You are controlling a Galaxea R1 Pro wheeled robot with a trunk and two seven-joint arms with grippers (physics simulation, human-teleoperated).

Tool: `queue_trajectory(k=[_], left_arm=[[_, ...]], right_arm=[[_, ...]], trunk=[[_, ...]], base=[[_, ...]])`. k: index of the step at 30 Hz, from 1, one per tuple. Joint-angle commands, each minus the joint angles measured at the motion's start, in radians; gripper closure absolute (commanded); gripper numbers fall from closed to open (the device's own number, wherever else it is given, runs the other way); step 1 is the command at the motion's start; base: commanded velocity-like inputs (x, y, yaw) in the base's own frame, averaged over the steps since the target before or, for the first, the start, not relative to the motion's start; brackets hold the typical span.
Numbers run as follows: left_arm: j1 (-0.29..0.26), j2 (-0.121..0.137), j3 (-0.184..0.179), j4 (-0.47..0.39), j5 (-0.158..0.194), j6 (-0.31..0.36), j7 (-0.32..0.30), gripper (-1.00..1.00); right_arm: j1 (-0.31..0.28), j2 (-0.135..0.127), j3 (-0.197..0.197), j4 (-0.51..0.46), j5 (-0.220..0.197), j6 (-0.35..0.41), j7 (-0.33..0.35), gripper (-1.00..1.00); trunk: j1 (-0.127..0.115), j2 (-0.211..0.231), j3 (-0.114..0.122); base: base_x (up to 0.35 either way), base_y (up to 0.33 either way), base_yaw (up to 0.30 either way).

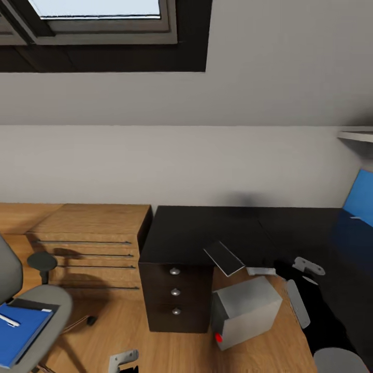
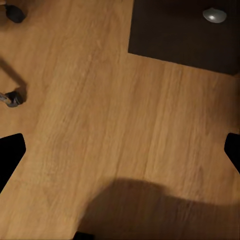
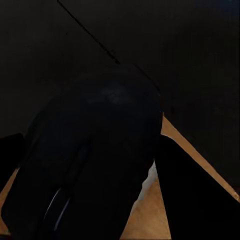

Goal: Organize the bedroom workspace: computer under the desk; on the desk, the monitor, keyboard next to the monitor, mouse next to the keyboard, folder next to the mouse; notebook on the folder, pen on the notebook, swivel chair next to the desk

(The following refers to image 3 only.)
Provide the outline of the mouse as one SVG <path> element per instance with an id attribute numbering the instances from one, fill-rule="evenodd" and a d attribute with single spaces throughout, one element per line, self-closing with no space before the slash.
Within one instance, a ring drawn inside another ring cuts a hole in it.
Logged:
<path id="1" fill-rule="evenodd" d="M 65 87 L 24 138 L 1 209 L 14 240 L 119 240 L 162 125 L 160 95 L 134 73 L 96 70 Z"/>

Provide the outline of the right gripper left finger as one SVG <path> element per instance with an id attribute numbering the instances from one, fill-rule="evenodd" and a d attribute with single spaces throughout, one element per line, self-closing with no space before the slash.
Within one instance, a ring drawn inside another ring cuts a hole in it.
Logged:
<path id="1" fill-rule="evenodd" d="M 0 193 L 21 160 L 23 142 L 21 133 L 0 138 Z"/>

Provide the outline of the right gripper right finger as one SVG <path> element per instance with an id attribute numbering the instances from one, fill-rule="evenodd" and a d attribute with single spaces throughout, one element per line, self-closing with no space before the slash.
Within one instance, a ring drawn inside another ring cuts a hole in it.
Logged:
<path id="1" fill-rule="evenodd" d="M 240 240 L 240 203 L 172 138 L 161 134 L 157 145 L 172 240 Z"/>

